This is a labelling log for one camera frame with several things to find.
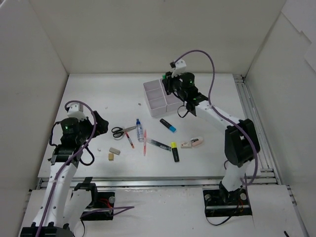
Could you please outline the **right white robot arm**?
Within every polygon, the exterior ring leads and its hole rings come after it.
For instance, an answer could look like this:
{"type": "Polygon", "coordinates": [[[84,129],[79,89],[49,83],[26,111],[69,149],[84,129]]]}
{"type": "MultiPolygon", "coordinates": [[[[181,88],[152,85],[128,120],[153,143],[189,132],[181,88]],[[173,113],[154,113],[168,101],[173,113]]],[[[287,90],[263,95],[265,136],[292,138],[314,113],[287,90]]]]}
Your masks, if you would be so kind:
{"type": "Polygon", "coordinates": [[[204,119],[224,133],[224,153],[228,167],[219,184],[218,197],[223,203],[231,203],[238,198],[245,185],[244,176],[252,161],[257,161],[260,144],[255,126],[250,119],[238,119],[220,110],[195,86],[195,75],[189,72],[173,76],[167,72],[162,77],[167,94],[180,99],[187,111],[195,117],[204,119]]]}

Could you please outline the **blue capped black highlighter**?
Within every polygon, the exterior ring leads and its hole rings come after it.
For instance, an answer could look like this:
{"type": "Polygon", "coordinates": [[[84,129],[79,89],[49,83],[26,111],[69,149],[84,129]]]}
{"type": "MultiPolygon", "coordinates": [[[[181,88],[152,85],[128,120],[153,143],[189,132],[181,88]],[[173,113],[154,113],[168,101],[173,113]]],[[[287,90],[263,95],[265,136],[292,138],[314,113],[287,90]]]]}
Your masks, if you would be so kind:
{"type": "Polygon", "coordinates": [[[169,122],[167,122],[166,120],[164,120],[163,118],[161,118],[160,123],[165,126],[168,130],[170,130],[171,132],[175,133],[176,132],[176,128],[174,126],[172,126],[169,122]]]}

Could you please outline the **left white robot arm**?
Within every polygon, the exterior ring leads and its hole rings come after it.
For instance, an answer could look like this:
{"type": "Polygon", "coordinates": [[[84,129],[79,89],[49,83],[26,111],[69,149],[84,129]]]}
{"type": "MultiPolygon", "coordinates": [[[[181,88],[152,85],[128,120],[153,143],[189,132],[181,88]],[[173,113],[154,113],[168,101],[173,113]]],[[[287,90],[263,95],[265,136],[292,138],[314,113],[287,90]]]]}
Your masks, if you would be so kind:
{"type": "Polygon", "coordinates": [[[59,122],[62,137],[50,159],[50,178],[44,199],[32,224],[22,228],[22,237],[72,237],[85,208],[98,203],[97,188],[90,177],[78,184],[70,201],[66,201],[83,150],[93,138],[108,131],[108,121],[97,111],[91,114],[93,122],[83,113],[74,112],[59,122]]]}

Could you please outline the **yellow capped black highlighter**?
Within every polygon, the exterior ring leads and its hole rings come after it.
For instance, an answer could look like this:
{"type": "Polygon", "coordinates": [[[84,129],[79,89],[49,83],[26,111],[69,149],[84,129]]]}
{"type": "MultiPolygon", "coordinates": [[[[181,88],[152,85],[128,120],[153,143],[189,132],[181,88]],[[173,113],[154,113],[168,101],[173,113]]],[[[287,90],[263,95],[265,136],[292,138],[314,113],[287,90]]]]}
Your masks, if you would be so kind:
{"type": "Polygon", "coordinates": [[[180,159],[179,159],[179,154],[178,154],[178,149],[177,149],[176,142],[172,142],[171,143],[171,151],[172,151],[172,154],[173,154],[174,161],[175,162],[179,162],[180,159]]]}

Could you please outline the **clear black gel pen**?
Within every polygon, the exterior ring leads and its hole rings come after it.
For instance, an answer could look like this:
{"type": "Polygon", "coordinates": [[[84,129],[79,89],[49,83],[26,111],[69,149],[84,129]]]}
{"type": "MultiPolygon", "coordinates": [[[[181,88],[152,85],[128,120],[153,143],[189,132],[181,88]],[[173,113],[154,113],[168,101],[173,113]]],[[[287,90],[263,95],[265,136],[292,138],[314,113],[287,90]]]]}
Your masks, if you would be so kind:
{"type": "Polygon", "coordinates": [[[167,150],[167,151],[171,151],[171,147],[166,145],[166,144],[163,144],[159,141],[156,141],[154,139],[151,139],[151,138],[147,138],[147,143],[151,144],[151,145],[154,145],[156,147],[159,147],[161,149],[164,149],[164,150],[167,150]]]}

